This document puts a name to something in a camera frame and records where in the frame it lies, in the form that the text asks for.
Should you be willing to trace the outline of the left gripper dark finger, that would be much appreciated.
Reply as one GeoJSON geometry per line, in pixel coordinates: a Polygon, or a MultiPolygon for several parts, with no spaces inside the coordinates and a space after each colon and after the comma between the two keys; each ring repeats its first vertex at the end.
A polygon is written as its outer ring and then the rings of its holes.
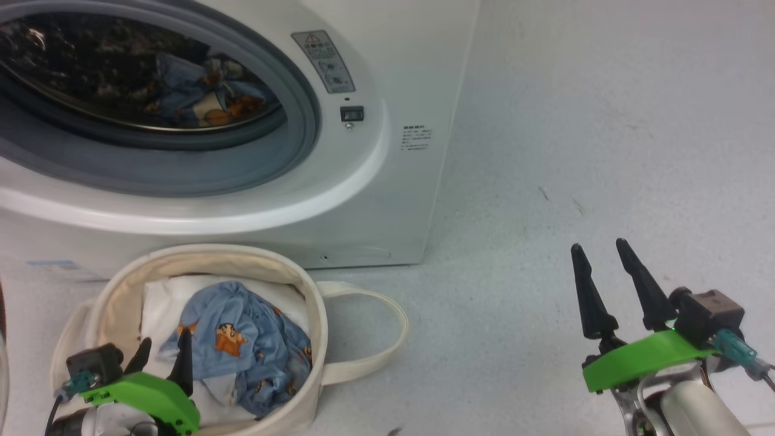
{"type": "Polygon", "coordinates": [[[144,367],[146,366],[150,351],[152,348],[152,339],[143,339],[139,343],[138,350],[133,355],[133,358],[130,359],[130,361],[127,363],[127,366],[125,367],[124,374],[133,374],[136,372],[142,372],[144,367]]]}
{"type": "Polygon", "coordinates": [[[167,380],[177,385],[186,397],[193,394],[192,334],[183,329],[178,335],[178,353],[167,380]]]}

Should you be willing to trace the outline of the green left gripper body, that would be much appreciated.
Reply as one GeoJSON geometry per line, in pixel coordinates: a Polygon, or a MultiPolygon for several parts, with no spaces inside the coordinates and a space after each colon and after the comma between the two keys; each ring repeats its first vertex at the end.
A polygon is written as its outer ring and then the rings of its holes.
{"type": "Polygon", "coordinates": [[[80,396],[92,406],[119,403],[149,415],[149,424],[130,426],[131,435],[151,428],[158,435],[192,435],[201,424],[199,409],[190,398],[192,392],[193,377],[189,371],[175,372],[167,378],[134,372],[80,396]]]}

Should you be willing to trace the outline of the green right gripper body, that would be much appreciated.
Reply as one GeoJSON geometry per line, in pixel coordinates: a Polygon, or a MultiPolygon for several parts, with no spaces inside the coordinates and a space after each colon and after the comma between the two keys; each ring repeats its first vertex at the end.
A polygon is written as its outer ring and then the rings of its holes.
{"type": "Polygon", "coordinates": [[[717,354],[714,348],[696,348],[677,331],[668,329],[601,354],[583,367],[583,378],[589,392],[603,392],[712,354],[717,354]]]}

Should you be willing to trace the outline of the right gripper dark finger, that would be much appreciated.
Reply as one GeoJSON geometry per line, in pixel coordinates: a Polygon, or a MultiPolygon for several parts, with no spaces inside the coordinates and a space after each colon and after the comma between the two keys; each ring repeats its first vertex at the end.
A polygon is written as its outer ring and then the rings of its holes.
{"type": "Polygon", "coordinates": [[[616,249],[624,270],[630,275],[636,288],[643,312],[644,328],[653,332],[666,331],[669,329],[667,323],[675,320],[678,313],[671,306],[656,279],[629,245],[628,240],[618,238],[616,249]]]}
{"type": "Polygon", "coordinates": [[[592,278],[592,266],[584,249],[574,243],[570,249],[573,273],[578,296],[579,316],[585,339],[598,340],[599,351],[610,352],[622,346],[615,331],[617,319],[609,314],[592,278]]]}

